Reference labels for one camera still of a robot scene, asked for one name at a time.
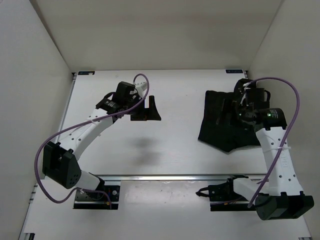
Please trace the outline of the black pleated skirt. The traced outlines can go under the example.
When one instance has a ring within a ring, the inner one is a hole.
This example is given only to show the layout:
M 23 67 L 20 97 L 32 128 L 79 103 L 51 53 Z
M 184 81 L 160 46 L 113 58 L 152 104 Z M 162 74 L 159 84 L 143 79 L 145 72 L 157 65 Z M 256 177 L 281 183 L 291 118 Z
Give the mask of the black pleated skirt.
M 198 140 L 225 153 L 245 147 L 259 147 L 253 126 L 237 119 L 236 102 L 242 99 L 239 88 L 250 80 L 242 78 L 232 92 L 207 90 Z

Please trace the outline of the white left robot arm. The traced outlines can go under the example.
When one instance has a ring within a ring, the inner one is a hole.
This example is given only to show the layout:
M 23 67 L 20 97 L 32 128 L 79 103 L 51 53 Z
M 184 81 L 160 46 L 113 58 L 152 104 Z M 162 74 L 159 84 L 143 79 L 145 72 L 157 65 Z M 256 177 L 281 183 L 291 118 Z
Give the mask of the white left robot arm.
M 105 182 L 82 170 L 79 159 L 86 148 L 107 128 L 125 115 L 131 121 L 160 121 L 155 98 L 148 95 L 150 84 L 121 81 L 114 92 L 107 93 L 83 124 L 68 130 L 68 135 L 43 149 L 42 173 L 65 189 L 75 189 L 97 201 L 108 199 Z

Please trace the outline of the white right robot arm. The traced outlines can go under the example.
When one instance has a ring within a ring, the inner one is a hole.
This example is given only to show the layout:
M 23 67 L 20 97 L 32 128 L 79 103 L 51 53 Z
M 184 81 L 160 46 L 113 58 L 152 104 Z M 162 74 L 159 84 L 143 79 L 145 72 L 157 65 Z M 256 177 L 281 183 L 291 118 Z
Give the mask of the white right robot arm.
M 314 199 L 305 195 L 297 179 L 285 114 L 280 108 L 270 107 L 271 94 L 264 88 L 243 87 L 240 92 L 236 116 L 253 127 L 268 171 L 259 183 L 247 177 L 234 178 L 224 187 L 224 195 L 229 200 L 244 197 L 264 221 L 298 219 L 314 206 Z

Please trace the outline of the right blue table label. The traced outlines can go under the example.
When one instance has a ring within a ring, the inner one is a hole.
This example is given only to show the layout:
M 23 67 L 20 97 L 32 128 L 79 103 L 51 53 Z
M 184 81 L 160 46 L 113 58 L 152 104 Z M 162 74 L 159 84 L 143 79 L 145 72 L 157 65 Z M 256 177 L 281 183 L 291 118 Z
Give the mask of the right blue table label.
M 226 69 L 225 72 L 227 74 L 243 74 L 243 70 L 242 69 Z

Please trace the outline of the blue table label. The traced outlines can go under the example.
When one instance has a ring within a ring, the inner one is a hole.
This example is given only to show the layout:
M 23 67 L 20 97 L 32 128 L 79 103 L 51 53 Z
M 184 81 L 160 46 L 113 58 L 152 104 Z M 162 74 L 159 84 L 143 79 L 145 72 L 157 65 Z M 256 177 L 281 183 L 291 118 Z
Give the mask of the blue table label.
M 227 74 L 243 74 L 243 70 L 242 69 L 226 69 L 225 72 Z
M 79 76 L 90 76 L 90 75 L 94 75 L 95 71 L 79 71 L 77 74 Z

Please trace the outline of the left blue table label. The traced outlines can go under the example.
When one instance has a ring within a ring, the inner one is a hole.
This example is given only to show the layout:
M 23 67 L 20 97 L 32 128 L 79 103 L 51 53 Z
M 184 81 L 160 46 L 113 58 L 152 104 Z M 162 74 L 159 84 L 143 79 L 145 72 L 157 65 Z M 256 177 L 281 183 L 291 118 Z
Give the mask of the left blue table label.
M 90 75 L 94 75 L 95 71 L 79 71 L 77 74 L 79 76 L 90 76 Z

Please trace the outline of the aluminium table rail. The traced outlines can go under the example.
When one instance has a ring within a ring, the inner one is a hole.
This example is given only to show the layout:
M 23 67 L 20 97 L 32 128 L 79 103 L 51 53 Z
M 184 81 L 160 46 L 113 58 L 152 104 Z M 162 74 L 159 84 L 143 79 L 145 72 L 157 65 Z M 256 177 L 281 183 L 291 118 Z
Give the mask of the aluminium table rail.
M 229 174 L 152 174 L 152 175 L 99 175 L 105 181 L 225 181 L 232 177 L 248 177 L 260 180 L 264 174 L 229 175 Z

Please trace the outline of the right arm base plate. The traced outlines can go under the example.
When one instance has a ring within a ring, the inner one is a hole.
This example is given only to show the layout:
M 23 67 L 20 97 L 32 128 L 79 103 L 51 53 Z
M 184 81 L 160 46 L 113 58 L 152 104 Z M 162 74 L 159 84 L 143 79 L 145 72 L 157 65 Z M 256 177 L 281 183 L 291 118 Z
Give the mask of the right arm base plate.
M 234 192 L 235 177 L 229 177 L 225 182 L 209 184 L 200 188 L 195 194 L 198 197 L 209 198 L 211 212 L 253 212 L 255 206 L 248 207 L 247 199 Z

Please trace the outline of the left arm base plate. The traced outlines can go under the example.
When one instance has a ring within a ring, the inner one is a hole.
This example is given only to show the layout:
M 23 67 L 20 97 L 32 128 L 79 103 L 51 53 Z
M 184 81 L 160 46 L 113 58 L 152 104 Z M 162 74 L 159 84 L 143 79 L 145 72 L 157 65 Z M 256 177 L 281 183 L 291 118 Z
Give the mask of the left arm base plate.
M 120 182 L 105 182 L 104 192 L 110 198 L 102 193 L 92 193 L 77 190 L 74 197 L 73 208 L 76 210 L 118 210 L 120 199 Z

